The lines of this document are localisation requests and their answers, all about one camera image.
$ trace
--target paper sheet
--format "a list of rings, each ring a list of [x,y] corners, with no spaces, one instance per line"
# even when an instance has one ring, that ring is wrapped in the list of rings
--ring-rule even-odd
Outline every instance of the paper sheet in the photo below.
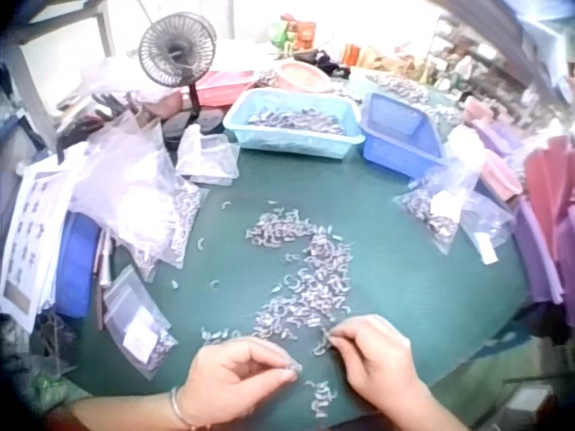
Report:
[[[492,263],[499,261],[497,253],[495,253],[495,249],[491,243],[491,238],[487,233],[476,233],[475,240],[477,241],[477,248],[482,255],[482,260],[485,265],[491,265]]]
[[[461,199],[446,190],[441,190],[431,200],[431,214],[436,217],[447,217],[456,223],[461,219]]]
[[[76,156],[61,165],[53,155],[26,169],[6,237],[0,310],[29,333],[37,312],[54,297],[62,225],[85,148],[75,146]]]
[[[157,334],[150,329],[152,323],[154,323],[152,314],[146,308],[140,307],[129,324],[122,342],[122,345],[142,364],[148,363],[158,342]]]

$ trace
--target light blue basket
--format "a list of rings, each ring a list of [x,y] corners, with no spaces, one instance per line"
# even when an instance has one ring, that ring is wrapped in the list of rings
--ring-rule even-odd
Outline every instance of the light blue basket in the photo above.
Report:
[[[248,125],[248,119],[262,110],[287,112],[310,108],[337,117],[345,136]],[[352,146],[365,139],[360,121],[358,106],[341,97],[260,88],[240,96],[227,113],[224,126],[235,133],[243,148],[342,159]]]

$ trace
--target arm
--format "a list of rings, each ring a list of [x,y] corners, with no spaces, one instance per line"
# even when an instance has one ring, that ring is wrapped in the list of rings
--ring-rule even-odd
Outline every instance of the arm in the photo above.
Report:
[[[261,339],[233,339],[203,347],[191,364],[175,402],[168,393],[148,397],[92,398],[70,406],[92,431],[160,431],[208,427],[250,414],[255,406],[293,382],[294,360]]]
[[[411,342],[376,315],[348,319],[331,331],[348,382],[402,431],[467,431],[420,380]]]
[[[167,393],[149,397],[90,398],[72,404],[70,411],[92,431],[186,429],[175,416]]]

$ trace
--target white wall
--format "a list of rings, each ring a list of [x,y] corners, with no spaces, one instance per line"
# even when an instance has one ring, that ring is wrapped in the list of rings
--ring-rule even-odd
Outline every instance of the white wall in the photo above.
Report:
[[[427,0],[144,0],[156,20],[169,13],[190,11],[206,16],[221,39],[267,41],[270,22],[284,12],[318,22],[317,40],[371,45],[387,52],[405,41],[417,41],[425,55],[440,10]],[[82,2],[50,6],[38,20],[81,7]],[[234,20],[232,29],[232,11]],[[137,48],[149,23],[137,0],[108,0],[112,36],[118,55]],[[55,106],[80,82],[80,71],[103,58],[95,19],[78,22],[23,47],[40,97]]]
[[[169,13],[204,14],[219,38],[230,37],[231,0],[144,0],[153,20]],[[49,6],[35,21],[79,9],[84,1]],[[117,55],[137,48],[149,21],[137,0],[108,0],[112,37]],[[40,97],[48,109],[56,106],[80,84],[80,71],[104,57],[95,19],[69,25],[22,47]]]

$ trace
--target round table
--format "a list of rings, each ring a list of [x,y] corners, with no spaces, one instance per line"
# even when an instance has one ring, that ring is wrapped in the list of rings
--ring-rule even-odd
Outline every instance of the round table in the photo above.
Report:
[[[279,250],[258,248],[245,230],[276,200],[302,218],[332,225],[352,242],[354,260],[349,295],[352,314],[380,313],[408,336],[420,377],[437,382],[469,359],[516,312],[526,298],[527,281],[515,244],[497,249],[499,262],[482,264],[460,230],[448,256],[441,254],[421,224],[402,213],[393,197],[407,191],[407,179],[366,164],[360,148],[343,161],[242,150],[241,176],[231,187],[213,187],[200,209],[184,268],[161,265],[148,291],[172,324],[180,345],[149,382],[125,359],[106,331],[86,319],[79,340],[79,362],[71,379],[94,395],[169,391],[182,384],[191,359],[202,345],[200,329],[252,332],[253,314],[270,299],[284,275],[297,271],[281,257],[301,251],[305,240]],[[222,209],[223,202],[232,204]],[[204,250],[197,241],[204,238]],[[115,273],[129,262],[115,257]],[[210,281],[220,280],[217,288]],[[179,289],[174,290],[172,280]],[[251,429],[326,427],[368,413],[348,389],[334,352],[314,356],[319,330],[300,330],[298,341],[280,340],[304,366],[297,383],[249,420]],[[327,419],[315,419],[313,390],[306,380],[328,380],[339,397]]]

